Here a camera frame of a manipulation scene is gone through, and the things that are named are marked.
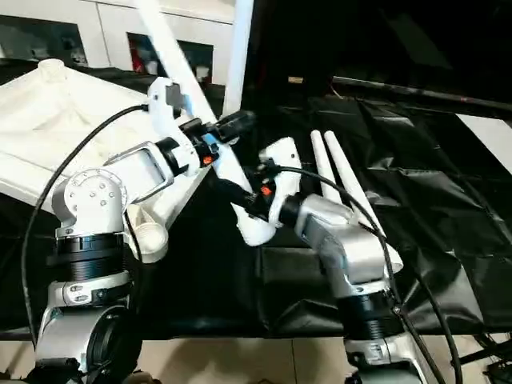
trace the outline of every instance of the white pole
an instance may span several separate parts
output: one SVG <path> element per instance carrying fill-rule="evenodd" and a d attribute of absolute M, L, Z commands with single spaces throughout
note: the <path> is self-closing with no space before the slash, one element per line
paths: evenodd
<path fill-rule="evenodd" d="M 154 50 L 157 52 L 167 76 L 173 82 L 177 82 L 182 88 L 182 92 L 190 98 L 194 117 L 200 118 L 203 122 L 216 122 L 217 119 L 190 69 L 182 49 L 171 28 L 160 14 L 158 2 L 156 0 L 134 0 L 134 2 L 148 29 Z"/>
<path fill-rule="evenodd" d="M 365 210 L 371 215 L 372 219 L 375 220 L 375 223 L 378 225 L 380 231 L 382 231 L 382 227 L 380 222 L 378 222 L 377 216 L 373 208 L 368 202 L 366 198 L 364 190 L 362 190 L 361 184 L 359 184 L 358 178 L 356 178 L 352 167 L 350 166 L 348 158 L 345 156 L 345 152 L 343 152 L 342 146 L 339 145 L 338 139 L 334 135 L 332 130 L 326 132 L 324 134 L 326 138 L 327 146 L 329 147 L 330 155 L 333 157 L 334 164 L 336 165 L 336 170 L 338 171 L 339 177 L 342 180 L 343 186 L 346 191 L 355 197 L 355 199 L 363 206 Z M 359 221 L 365 224 L 366 226 L 370 226 L 368 220 L 361 214 L 361 212 L 354 206 L 352 209 L 356 213 L 359 218 Z"/>
<path fill-rule="evenodd" d="M 249 46 L 250 24 L 253 16 L 254 0 L 236 0 L 234 6 L 233 37 L 231 58 L 227 73 L 226 91 L 222 116 L 240 109 L 242 104 L 243 82 L 246 75 L 247 48 Z"/>
<path fill-rule="evenodd" d="M 311 132 L 311 143 L 313 144 L 314 159 L 317 163 L 318 174 L 324 178 L 328 178 L 332 182 L 336 182 L 334 180 L 333 170 L 330 167 L 329 158 L 327 157 L 326 146 L 323 143 L 322 135 L 317 130 Z M 324 182 L 321 183 L 321 187 L 324 198 L 342 204 L 342 198 L 336 189 L 332 186 L 328 186 Z"/>

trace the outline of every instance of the black tarp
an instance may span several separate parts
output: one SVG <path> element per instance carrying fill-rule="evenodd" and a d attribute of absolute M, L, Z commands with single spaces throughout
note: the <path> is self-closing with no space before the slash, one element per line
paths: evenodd
<path fill-rule="evenodd" d="M 0 83 L 33 68 L 4 64 Z M 119 70 L 86 71 L 137 90 L 152 80 Z M 261 102 L 254 108 L 258 127 L 235 147 L 242 164 L 256 164 L 260 149 L 291 136 L 303 166 L 315 170 L 310 132 L 333 130 L 390 242 L 425 277 L 453 331 L 510 330 L 512 177 L 456 115 L 334 97 L 309 98 L 298 106 Z M 214 179 L 210 172 L 173 224 L 168 255 L 146 266 L 143 336 L 342 334 L 314 253 L 286 229 L 262 247 L 246 246 Z M 302 190 L 318 192 L 319 186 L 303 180 Z M 19 247 L 29 214 L 28 205 L 0 195 L 4 331 L 26 324 Z M 50 276 L 44 259 L 56 225 L 50 214 L 42 214 L 30 243 L 30 286 L 38 312 L 46 304 Z M 411 274 L 404 270 L 398 280 L 416 326 L 423 333 L 439 332 Z"/>

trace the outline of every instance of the red object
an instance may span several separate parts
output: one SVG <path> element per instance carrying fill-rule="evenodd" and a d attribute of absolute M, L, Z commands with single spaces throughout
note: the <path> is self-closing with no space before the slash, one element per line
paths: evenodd
<path fill-rule="evenodd" d="M 144 67 L 144 62 L 140 58 L 137 52 L 137 47 L 134 42 L 130 41 L 130 53 L 131 53 L 131 64 L 134 68 L 134 71 L 139 74 L 144 74 L 146 72 L 146 68 Z"/>
<path fill-rule="evenodd" d="M 214 161 L 214 159 L 213 159 L 211 156 L 205 156 L 204 158 L 202 158 L 202 163 L 203 163 L 205 166 L 208 166 L 208 165 L 209 165 L 209 164 L 211 164 L 213 161 Z"/>
<path fill-rule="evenodd" d="M 270 194 L 272 194 L 272 189 L 270 189 L 268 186 L 262 186 L 262 193 L 265 196 L 269 196 Z"/>

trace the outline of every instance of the cabinet door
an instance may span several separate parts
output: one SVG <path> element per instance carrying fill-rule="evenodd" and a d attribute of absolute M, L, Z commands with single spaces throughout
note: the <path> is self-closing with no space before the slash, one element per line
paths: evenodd
<path fill-rule="evenodd" d="M 110 66 L 98 8 L 92 2 L 1 1 L 0 46 L 4 57 L 62 55 L 65 61 L 70 56 L 91 67 Z"/>
<path fill-rule="evenodd" d="M 112 66 L 122 70 L 134 70 L 146 64 L 144 52 L 137 51 L 134 42 L 141 41 L 147 34 L 146 28 L 136 9 L 98 4 L 105 34 L 106 48 Z M 212 67 L 210 76 L 214 84 L 225 85 L 230 59 L 231 24 L 211 22 L 165 14 L 167 23 L 176 39 L 182 44 L 189 62 L 205 66 L 208 49 L 211 51 Z M 201 76 L 202 69 L 196 75 Z"/>

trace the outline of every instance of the tile floor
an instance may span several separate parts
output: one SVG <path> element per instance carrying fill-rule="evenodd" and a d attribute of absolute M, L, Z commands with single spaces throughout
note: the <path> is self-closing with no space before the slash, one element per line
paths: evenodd
<path fill-rule="evenodd" d="M 444 339 L 428 336 L 425 340 L 446 383 L 453 384 Z M 456 337 L 456 342 L 461 354 L 480 349 L 469 336 Z M 488 363 L 464 366 L 465 384 L 487 384 L 482 369 Z M 9 367 L 13 377 L 20 377 L 33 364 L 34 352 L 28 342 L 0 342 L 0 370 Z M 341 338 L 145 342 L 139 366 L 164 384 L 343 384 L 352 370 Z"/>

